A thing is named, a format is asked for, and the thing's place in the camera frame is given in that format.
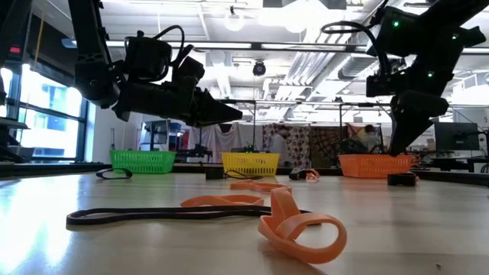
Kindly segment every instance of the green basket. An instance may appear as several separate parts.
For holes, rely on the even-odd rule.
[[[132,173],[169,173],[176,152],[111,150],[112,168],[126,168]]]

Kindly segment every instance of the black rubber band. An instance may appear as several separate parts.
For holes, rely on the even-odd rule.
[[[125,176],[115,176],[115,177],[104,176],[104,173],[114,172],[116,170],[120,170],[120,171],[124,172]],[[132,172],[129,171],[128,169],[125,169],[125,168],[108,168],[108,169],[98,171],[96,173],[96,176],[99,178],[102,178],[104,180],[126,180],[126,179],[132,178]]]
[[[415,173],[398,173],[387,175],[387,185],[390,186],[416,186]]]
[[[86,217],[88,215],[100,215],[103,217]],[[211,219],[231,216],[260,217],[271,215],[271,208],[259,205],[234,205],[234,206],[199,206],[176,208],[133,208],[133,209],[89,209],[79,210],[66,217],[66,225],[103,225],[111,222],[140,220],[140,219]]]

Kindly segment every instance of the person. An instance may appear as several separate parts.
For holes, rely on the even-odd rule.
[[[365,125],[365,127],[355,135],[355,140],[360,141],[370,152],[370,150],[378,144],[376,133],[373,125]]]
[[[270,140],[270,152],[280,154],[279,165],[284,167],[289,163],[287,150],[288,130],[284,125],[279,126]]]

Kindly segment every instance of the yellow basket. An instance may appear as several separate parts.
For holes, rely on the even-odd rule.
[[[222,153],[224,172],[234,170],[246,176],[275,176],[279,159],[280,154],[272,153]]]

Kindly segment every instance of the light wooden table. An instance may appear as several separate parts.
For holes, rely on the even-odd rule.
[[[384,180],[325,176],[293,182],[301,209],[343,221],[348,243],[328,264],[309,265],[276,251],[257,218],[150,220],[66,228],[65,218],[95,207],[178,206],[229,190],[202,174],[135,175],[100,181],[92,174],[0,182],[0,273],[21,274],[488,274],[489,189],[422,181],[417,188]],[[298,242],[321,247],[328,225]]]

